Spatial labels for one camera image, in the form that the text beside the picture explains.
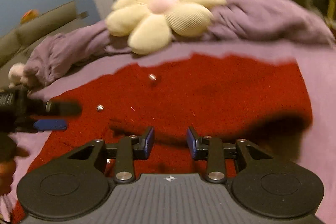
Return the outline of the orange plush toy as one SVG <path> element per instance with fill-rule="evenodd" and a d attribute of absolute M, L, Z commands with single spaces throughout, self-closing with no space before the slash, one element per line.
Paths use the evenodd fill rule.
<path fill-rule="evenodd" d="M 29 10 L 21 17 L 20 25 L 23 25 L 29 21 L 32 21 L 38 16 L 39 16 L 38 10 L 35 10 L 35 9 Z"/>

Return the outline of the red knitted sweater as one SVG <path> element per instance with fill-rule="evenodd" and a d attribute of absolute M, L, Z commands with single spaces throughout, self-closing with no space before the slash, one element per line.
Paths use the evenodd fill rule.
<path fill-rule="evenodd" d="M 49 102 L 64 117 L 17 186 L 15 223 L 314 223 L 323 184 L 254 140 L 311 124 L 296 62 L 194 54 Z"/>

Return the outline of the cream flower shaped pillow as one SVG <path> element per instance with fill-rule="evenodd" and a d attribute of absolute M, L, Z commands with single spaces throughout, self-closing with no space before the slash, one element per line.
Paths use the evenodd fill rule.
<path fill-rule="evenodd" d="M 226 0 L 115 0 L 105 24 L 112 36 L 127 37 L 136 55 L 167 47 L 175 34 L 197 38 L 213 21 L 211 9 Z"/>

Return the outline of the small pink plush toy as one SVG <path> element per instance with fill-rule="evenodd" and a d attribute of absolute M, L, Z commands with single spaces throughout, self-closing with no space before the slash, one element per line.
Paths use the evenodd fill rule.
<path fill-rule="evenodd" d="M 34 79 L 24 74 L 24 68 L 25 65 L 23 63 L 16 63 L 10 68 L 8 74 L 10 81 L 9 87 L 18 85 L 26 85 L 28 87 L 34 86 Z"/>

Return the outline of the purple crumpled blanket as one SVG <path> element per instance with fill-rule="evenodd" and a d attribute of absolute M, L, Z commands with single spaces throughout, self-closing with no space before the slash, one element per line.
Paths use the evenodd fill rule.
<path fill-rule="evenodd" d="M 102 21 L 44 39 L 9 79 L 27 86 L 48 86 L 72 65 L 111 54 L 112 43 L 126 38 L 136 55 L 149 55 L 173 40 L 287 39 L 330 44 L 325 22 L 291 0 L 116 0 Z"/>

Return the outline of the olive green headboard cushion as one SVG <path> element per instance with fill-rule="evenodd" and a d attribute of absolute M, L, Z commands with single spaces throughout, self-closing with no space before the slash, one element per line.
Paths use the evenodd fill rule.
<path fill-rule="evenodd" d="M 54 8 L 12 29 L 1 37 L 1 86 L 9 86 L 9 70 L 16 63 L 26 63 L 31 52 L 47 36 L 68 33 L 85 27 L 74 1 Z"/>

